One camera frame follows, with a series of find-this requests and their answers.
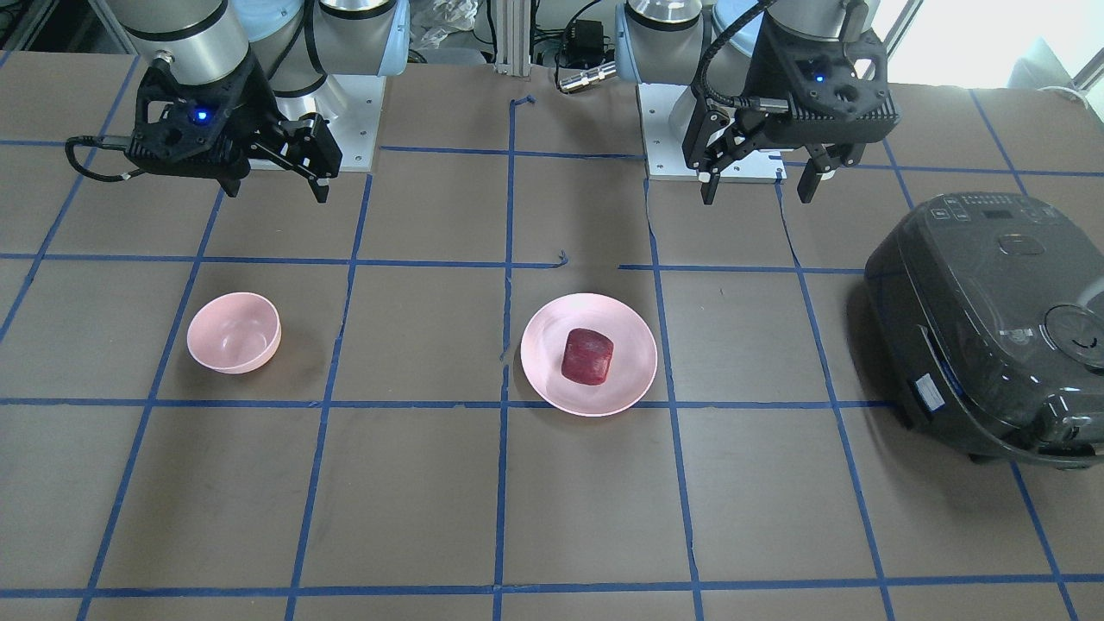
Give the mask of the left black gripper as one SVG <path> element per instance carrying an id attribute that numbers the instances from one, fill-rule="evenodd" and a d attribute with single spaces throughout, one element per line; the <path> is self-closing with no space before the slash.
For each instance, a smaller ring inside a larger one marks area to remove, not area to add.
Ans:
<path id="1" fill-rule="evenodd" d="M 723 63 L 735 35 L 718 32 L 690 78 L 693 113 L 683 156 L 700 170 L 704 206 L 713 204 L 730 165 L 766 150 L 805 150 L 802 204 L 841 166 L 861 162 L 870 144 L 900 123 L 887 82 L 887 46 L 871 30 L 818 40 L 793 30 L 761 30 L 749 67 Z"/>

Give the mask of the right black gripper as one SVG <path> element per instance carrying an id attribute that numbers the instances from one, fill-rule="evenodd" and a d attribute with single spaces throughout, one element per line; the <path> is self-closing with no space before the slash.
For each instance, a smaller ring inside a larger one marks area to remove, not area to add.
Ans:
<path id="1" fill-rule="evenodd" d="M 144 173 L 213 179 L 238 196 L 254 159 L 299 173 L 319 204 L 342 166 L 342 150 L 319 113 L 284 116 L 257 59 L 241 61 L 225 78 L 182 84 L 166 60 L 142 76 L 127 158 Z"/>

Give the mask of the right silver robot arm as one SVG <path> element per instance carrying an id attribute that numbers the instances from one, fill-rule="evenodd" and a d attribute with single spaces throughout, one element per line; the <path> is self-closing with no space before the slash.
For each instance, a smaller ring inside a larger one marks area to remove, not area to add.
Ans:
<path id="1" fill-rule="evenodd" d="M 318 202 L 344 168 L 358 106 L 342 76 L 388 78 L 408 62 L 406 1 L 110 1 L 148 69 L 123 152 L 134 173 L 216 181 L 238 193 L 252 165 L 299 173 Z"/>

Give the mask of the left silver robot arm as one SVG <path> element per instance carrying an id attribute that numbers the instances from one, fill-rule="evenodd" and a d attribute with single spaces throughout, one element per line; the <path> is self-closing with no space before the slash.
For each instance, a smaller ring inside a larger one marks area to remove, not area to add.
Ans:
<path id="1" fill-rule="evenodd" d="M 900 123 L 877 10 L 875 1 L 624 1 L 616 71 L 687 88 L 680 157 L 705 204 L 750 154 L 800 148 L 807 204 Z"/>

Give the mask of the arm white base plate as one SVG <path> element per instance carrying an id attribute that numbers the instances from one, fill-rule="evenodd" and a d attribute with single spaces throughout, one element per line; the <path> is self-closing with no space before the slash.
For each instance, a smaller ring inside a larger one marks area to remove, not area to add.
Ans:
<path id="1" fill-rule="evenodd" d="M 693 113 L 690 88 L 675 84 L 639 84 L 640 129 L 648 177 L 655 181 L 694 181 L 698 173 L 686 166 L 682 143 Z M 783 157 L 777 150 L 752 152 L 720 173 L 722 182 L 762 182 L 785 179 Z"/>
<path id="2" fill-rule="evenodd" d="M 312 110 L 323 115 L 342 150 L 342 172 L 370 173 L 388 82 L 386 76 L 330 75 L 310 93 L 279 94 L 276 103 L 289 119 Z"/>

